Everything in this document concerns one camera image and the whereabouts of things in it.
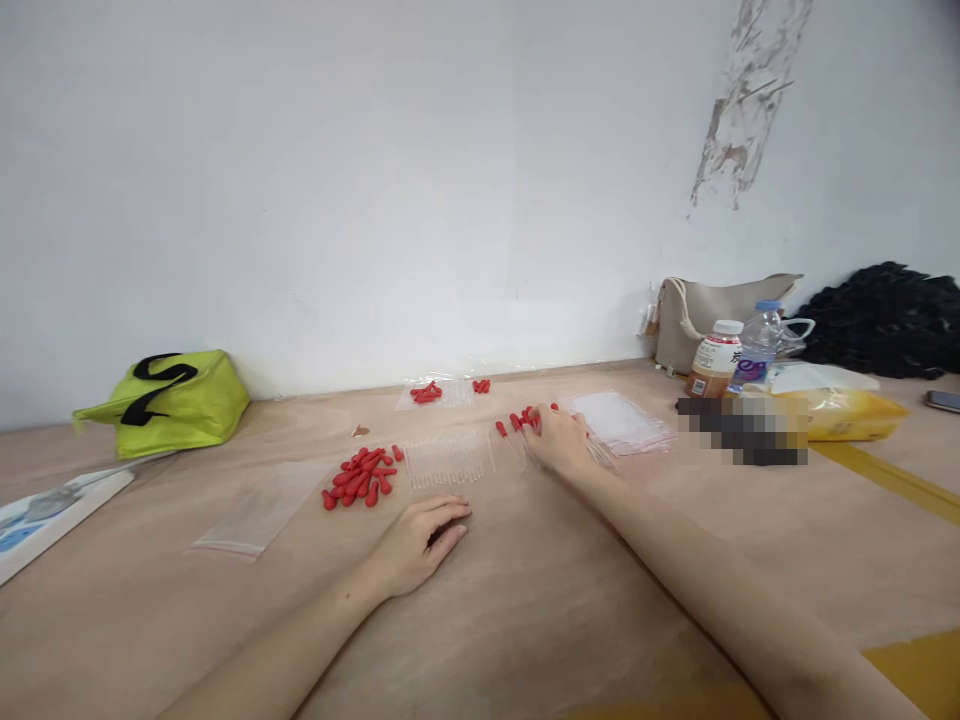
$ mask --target hand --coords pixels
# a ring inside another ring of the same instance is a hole
[[[546,403],[530,415],[540,418],[539,429],[524,424],[523,436],[542,465],[569,478],[593,462],[587,449],[587,428],[583,414],[567,415]]]
[[[472,512],[470,503],[456,495],[440,495],[401,512],[365,562],[386,596],[406,595],[426,582],[466,535],[467,528],[453,525],[429,547],[427,541],[439,528]]]

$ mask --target handbag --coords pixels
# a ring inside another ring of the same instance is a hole
[[[167,353],[132,366],[103,405],[73,413],[116,425],[117,456],[143,457],[225,443],[250,403],[223,350]]]
[[[656,361],[682,375],[690,373],[697,346],[717,320],[746,322],[758,300],[783,300],[803,275],[778,274],[731,287],[710,287],[668,277],[647,334],[657,334]]]

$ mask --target lime green lunch bag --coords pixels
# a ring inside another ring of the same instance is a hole
[[[168,353],[131,367],[110,401],[77,410],[83,420],[117,426],[117,455],[143,457],[225,443],[250,403],[223,350]]]

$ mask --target yellow stripe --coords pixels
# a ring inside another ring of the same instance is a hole
[[[909,500],[917,507],[954,525],[960,525],[960,495],[944,490],[939,485],[901,470],[896,465],[884,462],[848,443],[810,443],[810,449],[853,470],[904,500]]]
[[[960,718],[960,630],[864,653],[930,720]],[[705,683],[643,705],[575,713],[570,720],[767,720],[773,716],[743,681]]]

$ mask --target white bottle cap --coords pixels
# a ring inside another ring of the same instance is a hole
[[[743,323],[739,320],[717,320],[713,331],[723,335],[739,335],[743,332]]]

